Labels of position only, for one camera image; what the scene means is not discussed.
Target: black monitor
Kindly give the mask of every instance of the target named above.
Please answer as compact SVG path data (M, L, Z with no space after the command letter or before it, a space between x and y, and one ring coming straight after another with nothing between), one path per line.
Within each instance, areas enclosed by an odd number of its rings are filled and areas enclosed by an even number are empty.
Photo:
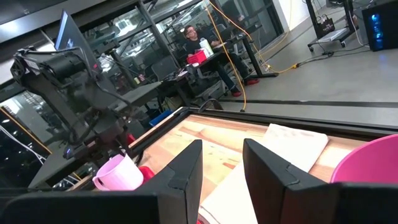
M98 63L90 45L80 32L72 17L66 12L62 12L60 31L58 33L57 41L55 42L55 49L69 49L71 47L80 47L87 56L88 65L93 71L101 73L101 65Z

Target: hair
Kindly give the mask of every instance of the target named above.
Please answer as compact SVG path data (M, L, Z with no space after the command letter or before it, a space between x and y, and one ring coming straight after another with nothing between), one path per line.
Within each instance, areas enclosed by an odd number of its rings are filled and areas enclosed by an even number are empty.
M187 25L187 26L184 28L184 37L187 36L187 34L188 34L188 29L191 28L191 27L193 27L193 26Z

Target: jeans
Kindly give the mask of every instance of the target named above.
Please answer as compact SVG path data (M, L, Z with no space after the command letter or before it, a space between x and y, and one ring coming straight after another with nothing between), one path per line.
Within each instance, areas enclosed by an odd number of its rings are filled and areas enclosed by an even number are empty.
M242 60L236 54L228 54L232 62L234 63L236 69L239 71L243 79L249 76L246 66L243 64ZM229 62L228 57L225 54L220 55L218 63L216 65L217 72L220 78L225 82L228 89L235 87L235 83L231 80L224 69L224 65Z

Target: concrete floor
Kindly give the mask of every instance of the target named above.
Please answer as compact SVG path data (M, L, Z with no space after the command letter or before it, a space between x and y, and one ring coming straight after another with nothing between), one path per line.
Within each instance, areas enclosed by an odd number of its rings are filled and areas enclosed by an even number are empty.
M344 12L340 9L326 10L337 21ZM344 27L345 21L336 24ZM285 38L283 43L267 52L263 57L274 70L284 70L292 64L320 55L323 50L314 45L311 53L307 44L315 38L310 20L300 24ZM260 84L245 88L248 100L295 100L295 101L365 101L398 102L398 67L396 58L398 49L369 51L367 47L348 52L360 46L355 34L346 39L346 48L339 42L325 43L325 50L335 51L335 55L326 60L308 63L300 68L281 73L277 78L262 79ZM242 99L225 97L222 100ZM222 103L226 110L239 111L242 103ZM247 112L262 114L280 114L283 116L327 119L398 126L398 108L354 108L344 106L300 106L300 105L265 105L250 103Z

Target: wooden table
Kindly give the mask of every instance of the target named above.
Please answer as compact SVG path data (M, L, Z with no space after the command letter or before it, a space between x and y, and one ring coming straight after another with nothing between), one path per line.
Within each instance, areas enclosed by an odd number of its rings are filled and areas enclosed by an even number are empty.
M156 130L163 122L146 134ZM243 139L251 138L259 141L266 131L267 126L190 115L145 150L142 165L158 173L193 140L202 139L203 185L200 199L202 203L242 161ZM349 152L364 143L330 136L327 147L312 167L310 174L329 182L338 163Z

